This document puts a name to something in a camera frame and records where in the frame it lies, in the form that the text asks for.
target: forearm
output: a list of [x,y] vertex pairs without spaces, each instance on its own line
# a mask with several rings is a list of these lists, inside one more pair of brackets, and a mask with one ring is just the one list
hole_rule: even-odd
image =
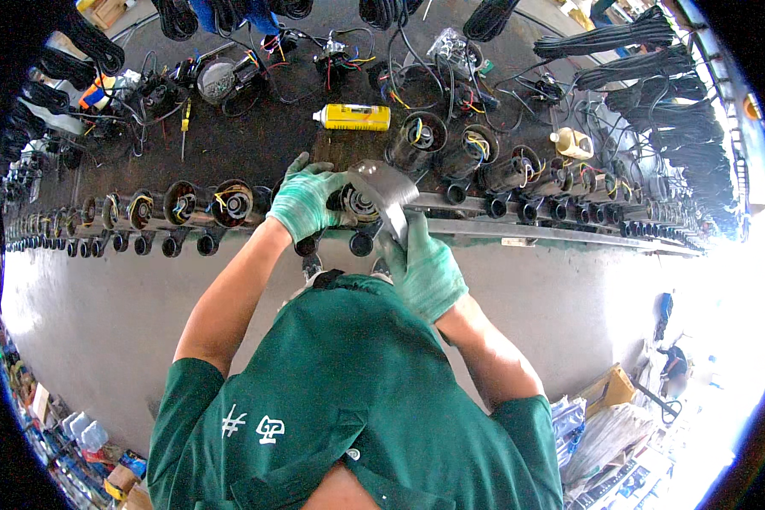
[[544,394],[530,362],[496,329],[469,294],[440,317],[436,327],[459,349],[479,394],[491,410],[502,402]]
[[277,219],[267,218],[255,229],[198,300],[173,361],[197,357],[227,377],[275,263],[291,242],[289,232]]

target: shoe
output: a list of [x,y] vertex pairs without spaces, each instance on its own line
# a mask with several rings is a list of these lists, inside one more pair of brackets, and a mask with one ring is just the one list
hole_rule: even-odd
[[371,268],[369,274],[384,274],[388,278],[391,278],[391,270],[388,269],[388,264],[382,257],[377,257],[377,260],[374,260],[374,266]]
[[308,255],[303,258],[303,277],[306,281],[309,281],[318,272],[323,271],[323,262],[320,261],[320,257],[317,254]]

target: green shirt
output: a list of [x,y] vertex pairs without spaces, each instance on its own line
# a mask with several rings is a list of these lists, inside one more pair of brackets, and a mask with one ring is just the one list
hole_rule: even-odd
[[381,508],[561,508],[550,405],[488,416],[388,283],[289,302],[246,369],[173,363],[151,440],[155,508],[299,508],[339,459]]

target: yellow spray can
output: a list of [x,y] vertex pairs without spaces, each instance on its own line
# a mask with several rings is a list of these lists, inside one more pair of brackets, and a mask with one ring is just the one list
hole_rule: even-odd
[[326,105],[312,114],[312,119],[327,129],[386,131],[391,124],[387,106]]

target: green glove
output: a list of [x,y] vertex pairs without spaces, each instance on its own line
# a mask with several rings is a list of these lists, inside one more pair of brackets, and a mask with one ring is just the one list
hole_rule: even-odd
[[380,232],[382,257],[405,306],[433,324],[468,293],[462,272],[444,242],[428,235],[428,220],[421,212],[406,211],[408,252],[391,235]]
[[351,214],[326,209],[329,195],[348,183],[345,172],[332,173],[332,163],[306,165],[308,161],[309,153],[304,152],[289,165],[272,209],[266,214],[283,223],[294,242],[326,227],[356,221]]

